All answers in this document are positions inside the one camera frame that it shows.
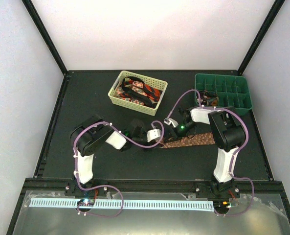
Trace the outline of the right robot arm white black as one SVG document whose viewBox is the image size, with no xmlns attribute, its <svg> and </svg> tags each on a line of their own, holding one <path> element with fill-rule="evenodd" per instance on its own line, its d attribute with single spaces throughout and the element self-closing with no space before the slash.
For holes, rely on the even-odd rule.
<svg viewBox="0 0 290 235">
<path fill-rule="evenodd" d="M 216 182 L 211 184 L 211 193 L 223 197 L 228 192 L 226 182 L 234 176 L 234 167 L 238 152 L 248 142 L 248 129 L 233 106 L 228 107 L 193 107 L 188 109 L 186 121 L 181 124 L 167 117 L 164 123 L 171 125 L 177 136 L 184 135 L 188 126 L 195 123 L 210 125 L 215 145 L 218 147 L 218 157 L 213 176 Z"/>
</svg>

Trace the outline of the cream plastic basket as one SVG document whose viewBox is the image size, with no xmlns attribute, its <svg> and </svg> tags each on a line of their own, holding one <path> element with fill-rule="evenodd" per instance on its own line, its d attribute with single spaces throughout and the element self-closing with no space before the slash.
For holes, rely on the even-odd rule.
<svg viewBox="0 0 290 235">
<path fill-rule="evenodd" d="M 167 86 L 166 81 L 123 70 L 108 96 L 115 105 L 154 116 Z"/>
</svg>

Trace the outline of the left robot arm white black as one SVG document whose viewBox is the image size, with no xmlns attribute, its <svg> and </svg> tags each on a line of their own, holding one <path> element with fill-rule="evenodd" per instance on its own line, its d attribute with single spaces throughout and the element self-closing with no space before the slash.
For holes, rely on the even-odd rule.
<svg viewBox="0 0 290 235">
<path fill-rule="evenodd" d="M 94 154 L 103 144 L 124 152 L 132 145 L 142 149 L 151 149 L 161 145 L 164 127 L 160 121 L 153 121 L 151 128 L 143 123 L 133 122 L 131 129 L 120 131 L 112 123 L 98 115 L 93 115 L 77 125 L 70 134 L 74 152 L 74 177 L 78 180 L 76 189 L 82 195 L 89 195 L 93 190 Z"/>
</svg>

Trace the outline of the brown floral tie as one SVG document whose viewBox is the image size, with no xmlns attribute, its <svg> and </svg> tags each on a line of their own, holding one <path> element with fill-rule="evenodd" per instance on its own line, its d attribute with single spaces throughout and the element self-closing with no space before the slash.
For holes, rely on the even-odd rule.
<svg viewBox="0 0 290 235">
<path fill-rule="evenodd" d="M 179 138 L 178 140 L 170 139 L 169 141 L 162 142 L 161 148 L 177 148 L 189 147 L 199 145 L 214 145 L 215 141 L 212 133 L 197 134 Z"/>
</svg>

